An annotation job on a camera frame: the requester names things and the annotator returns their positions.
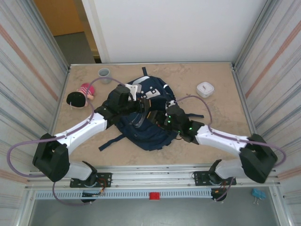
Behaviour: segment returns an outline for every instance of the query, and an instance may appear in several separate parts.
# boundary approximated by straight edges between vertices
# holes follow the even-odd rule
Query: pink plush toy
[[[88,103],[87,103],[86,98],[85,98],[88,87],[89,87],[89,83],[84,83],[80,86],[79,89],[76,90],[76,92],[70,93],[67,96],[67,100],[66,100],[67,104],[69,104],[73,107],[78,107],[78,108],[88,106]],[[93,100],[94,99],[94,93],[95,93],[95,89],[94,89],[93,86],[91,86],[90,89],[88,90],[87,97],[90,100]]]

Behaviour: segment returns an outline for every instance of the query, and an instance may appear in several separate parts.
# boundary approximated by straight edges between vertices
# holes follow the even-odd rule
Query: tabletop
[[[191,63],[191,64],[94,64],[72,65],[62,106],[59,112],[55,133],[62,132],[81,122],[91,114],[91,108],[71,108],[66,103],[67,95],[76,91],[81,84],[98,78],[98,71],[108,68],[113,78],[127,83],[143,76],[142,67],[148,75],[160,77],[173,90],[177,99],[187,95],[197,95],[196,87],[207,81],[214,86],[214,93],[205,99],[213,116],[212,127],[231,134],[249,136],[250,131],[238,96],[237,88],[229,63]],[[100,106],[117,83],[93,84],[95,97],[93,106]],[[186,113],[203,114],[205,118],[193,120],[208,124],[209,114],[204,104],[195,98],[179,103]],[[212,163],[217,159],[229,160],[233,155],[206,145],[196,145],[183,140],[173,140],[161,150],[145,151],[127,138],[113,143],[102,152],[98,147],[116,138],[121,133],[115,126],[96,134],[82,143],[70,155],[74,161],[87,161],[93,166],[158,165],[158,164],[197,164]]]

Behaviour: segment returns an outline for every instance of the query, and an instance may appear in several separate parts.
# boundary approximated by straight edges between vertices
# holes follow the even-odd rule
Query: wooden door
[[[83,32],[73,0],[34,0],[53,36]]]

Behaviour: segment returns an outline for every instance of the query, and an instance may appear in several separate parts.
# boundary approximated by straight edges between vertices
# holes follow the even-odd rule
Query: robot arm
[[[178,105],[172,105],[164,112],[152,113],[153,123],[160,127],[173,130],[187,142],[208,145],[226,151],[239,159],[230,161],[217,160],[209,170],[209,177],[218,184],[229,177],[249,177],[257,183],[264,183],[270,171],[277,162],[277,156],[267,146],[252,145],[242,140],[265,143],[264,139],[252,134],[251,137],[237,136],[209,127],[198,121],[190,121],[184,110]]]
[[[33,165],[53,182],[62,178],[77,178],[85,181],[87,186],[94,184],[96,169],[84,161],[69,161],[69,155],[90,137],[118,122],[121,116],[148,111],[151,102],[148,99],[136,99],[138,91],[138,85],[117,86],[110,93],[110,98],[95,109],[92,117],[54,136],[48,133],[43,135],[41,139],[64,137],[56,141],[39,143],[32,161]]]

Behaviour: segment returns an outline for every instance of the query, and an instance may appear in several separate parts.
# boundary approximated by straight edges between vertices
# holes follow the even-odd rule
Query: gray cup
[[[100,69],[98,71],[98,75],[99,77],[103,77],[103,78],[111,78],[111,74],[110,74],[110,70],[108,68],[103,68],[103,69]],[[110,79],[100,79],[100,82],[103,83],[103,84],[108,84],[110,83],[112,80]]]

